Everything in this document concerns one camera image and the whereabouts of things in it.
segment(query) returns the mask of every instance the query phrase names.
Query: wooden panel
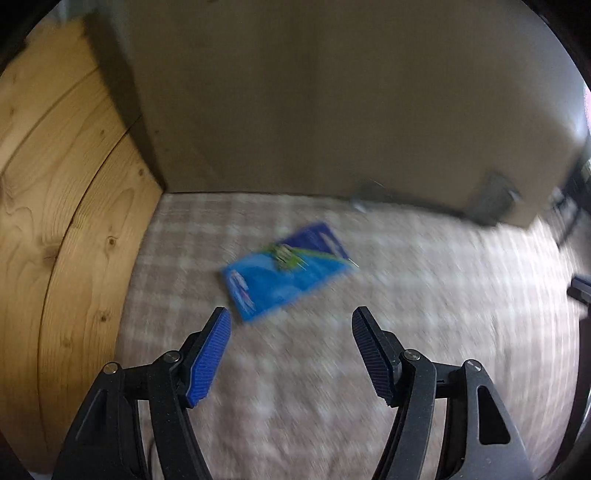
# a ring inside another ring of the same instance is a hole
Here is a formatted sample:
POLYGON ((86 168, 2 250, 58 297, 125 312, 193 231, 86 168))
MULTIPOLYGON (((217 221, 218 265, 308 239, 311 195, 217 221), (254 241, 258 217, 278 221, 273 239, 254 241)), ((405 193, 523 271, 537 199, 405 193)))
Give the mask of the wooden panel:
POLYGON ((37 364, 51 271, 84 192, 127 127, 95 71, 39 122, 0 177, 0 429, 33 471, 49 467, 37 364))
POLYGON ((43 116, 96 68, 82 20, 38 38, 8 65, 0 76, 0 173, 43 116))
POLYGON ((172 192, 351 196, 374 179, 463 210, 496 170, 524 226, 587 136, 583 80, 519 0, 128 3, 172 192))
POLYGON ((135 257, 160 195, 127 134, 66 233, 47 292, 39 350, 41 412, 52 457, 100 368, 113 359, 135 257))

